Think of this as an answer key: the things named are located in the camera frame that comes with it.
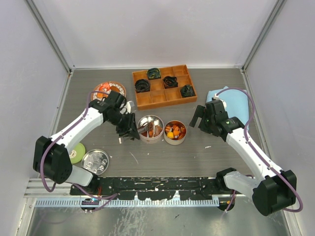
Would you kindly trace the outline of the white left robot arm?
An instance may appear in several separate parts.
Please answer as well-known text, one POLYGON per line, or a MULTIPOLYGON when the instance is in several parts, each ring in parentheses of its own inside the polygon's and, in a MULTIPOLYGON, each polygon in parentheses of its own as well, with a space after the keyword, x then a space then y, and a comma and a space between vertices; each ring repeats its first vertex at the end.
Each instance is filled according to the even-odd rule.
POLYGON ((126 98, 115 91, 102 100, 89 99, 82 114, 66 128, 49 138, 41 136, 37 139, 33 169, 40 174, 48 192, 53 192, 55 188, 47 185, 47 178, 53 181, 53 185, 64 182, 78 184, 88 195, 97 192, 97 175, 74 166, 69 156, 82 139, 105 122, 115 126, 119 137, 139 139, 135 113, 129 111, 126 105, 126 98))

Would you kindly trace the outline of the brown meat piece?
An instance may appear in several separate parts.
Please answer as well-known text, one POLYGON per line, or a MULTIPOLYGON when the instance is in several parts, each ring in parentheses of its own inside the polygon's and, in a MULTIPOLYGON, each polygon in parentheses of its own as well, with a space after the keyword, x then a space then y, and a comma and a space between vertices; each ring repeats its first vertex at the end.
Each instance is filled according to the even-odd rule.
POLYGON ((160 135, 160 133, 163 131, 163 128, 159 125, 154 126, 154 137, 157 137, 160 135))

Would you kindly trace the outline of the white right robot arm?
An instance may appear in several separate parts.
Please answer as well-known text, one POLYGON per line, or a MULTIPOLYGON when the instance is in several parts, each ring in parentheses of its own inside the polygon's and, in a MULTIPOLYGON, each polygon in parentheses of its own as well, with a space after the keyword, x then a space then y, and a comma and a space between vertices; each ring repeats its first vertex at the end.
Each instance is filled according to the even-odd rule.
POLYGON ((234 168, 218 172, 216 188, 220 193, 235 190, 247 196, 264 216, 290 210, 296 203, 296 175, 274 163, 251 139, 243 123, 237 117, 228 116, 221 100, 198 105, 189 125, 198 125, 201 131, 222 138, 241 156, 253 174, 250 178, 234 168))

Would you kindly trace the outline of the orange shrimp piece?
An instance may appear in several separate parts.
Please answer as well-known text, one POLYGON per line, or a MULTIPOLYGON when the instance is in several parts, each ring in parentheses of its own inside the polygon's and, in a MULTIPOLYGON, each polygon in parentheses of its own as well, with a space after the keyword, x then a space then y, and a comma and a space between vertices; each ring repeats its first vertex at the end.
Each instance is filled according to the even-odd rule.
POLYGON ((111 91, 111 86, 109 83, 102 83, 98 90, 101 92, 109 93, 111 91))

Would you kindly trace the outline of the tall pink lunch tin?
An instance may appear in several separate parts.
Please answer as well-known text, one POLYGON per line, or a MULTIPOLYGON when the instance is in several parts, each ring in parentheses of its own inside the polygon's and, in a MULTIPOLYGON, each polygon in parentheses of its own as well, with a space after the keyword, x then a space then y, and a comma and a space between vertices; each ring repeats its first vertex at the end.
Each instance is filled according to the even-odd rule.
POLYGON ((142 126, 147 121, 149 122, 149 125, 150 125, 149 130, 147 132, 142 133, 140 135, 140 139, 147 144, 157 143, 159 140, 162 139, 162 133, 164 131, 164 123, 163 123, 162 119, 159 118, 158 116, 147 115, 147 116, 144 116, 140 119, 137 127, 142 126), (163 131, 157 137, 154 137, 154 126, 155 125, 159 125, 163 128, 163 131))

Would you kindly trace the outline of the red sausage piece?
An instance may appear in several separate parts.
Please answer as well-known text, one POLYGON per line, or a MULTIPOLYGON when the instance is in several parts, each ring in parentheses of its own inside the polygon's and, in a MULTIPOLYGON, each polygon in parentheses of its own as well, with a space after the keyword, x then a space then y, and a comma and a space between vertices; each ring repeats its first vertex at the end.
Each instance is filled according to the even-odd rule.
POLYGON ((182 139, 186 135, 186 129, 184 127, 181 127, 180 134, 179 134, 179 140, 182 139))

